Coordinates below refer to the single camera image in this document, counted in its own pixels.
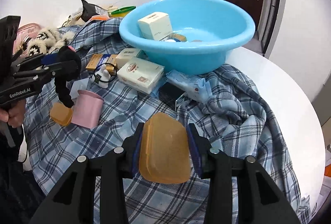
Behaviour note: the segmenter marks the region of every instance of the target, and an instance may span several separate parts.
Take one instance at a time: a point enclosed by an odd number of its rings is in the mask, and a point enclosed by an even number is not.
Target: human hand
[[[18,101],[8,112],[0,108],[0,120],[17,128],[23,124],[26,100]]]

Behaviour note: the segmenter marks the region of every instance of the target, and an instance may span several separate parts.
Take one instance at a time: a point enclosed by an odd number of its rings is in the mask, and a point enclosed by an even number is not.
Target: black plush
[[[71,60],[75,60],[77,63],[77,70],[65,76],[54,78],[55,92],[58,94],[59,100],[68,108],[71,108],[74,103],[70,96],[70,90],[67,88],[67,81],[78,78],[82,68],[82,61],[76,52],[72,51],[67,46],[61,47],[57,55],[57,62],[65,62]]]

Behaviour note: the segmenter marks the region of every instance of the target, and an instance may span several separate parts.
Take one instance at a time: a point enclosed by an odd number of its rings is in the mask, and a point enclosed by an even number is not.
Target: fur item
[[[75,36],[75,34],[71,31],[65,33],[62,36],[62,39],[49,49],[49,53],[52,53],[54,50],[60,49],[63,46],[68,46],[74,36]]]
[[[57,28],[43,28],[37,35],[35,39],[39,39],[45,42],[45,45],[47,48],[50,48],[56,44],[57,41],[59,41],[60,38],[60,33],[57,30]]]
[[[32,39],[28,42],[27,54],[28,56],[33,56],[37,54],[46,54],[47,46],[43,40]]]
[[[28,42],[28,56],[39,53],[52,53],[54,50],[60,49],[64,45],[69,45],[74,36],[75,34],[69,31],[61,38],[57,29],[44,28],[40,31],[36,39]]]

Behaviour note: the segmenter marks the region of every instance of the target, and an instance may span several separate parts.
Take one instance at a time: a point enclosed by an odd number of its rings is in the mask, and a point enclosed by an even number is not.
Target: gray floor
[[[259,41],[257,33],[255,33],[254,37],[246,45],[243,45],[243,47],[262,56],[261,42]]]

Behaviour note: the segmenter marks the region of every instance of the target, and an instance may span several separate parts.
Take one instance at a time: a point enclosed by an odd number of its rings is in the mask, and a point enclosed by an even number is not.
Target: small white figurine
[[[106,70],[106,65],[105,64],[101,65],[100,70],[98,70],[95,73],[95,76],[94,75],[92,76],[92,79],[93,79],[94,82],[96,82],[99,85],[99,87],[108,88],[109,83],[100,81],[100,80],[102,80],[102,81],[109,81],[110,80],[110,74]]]

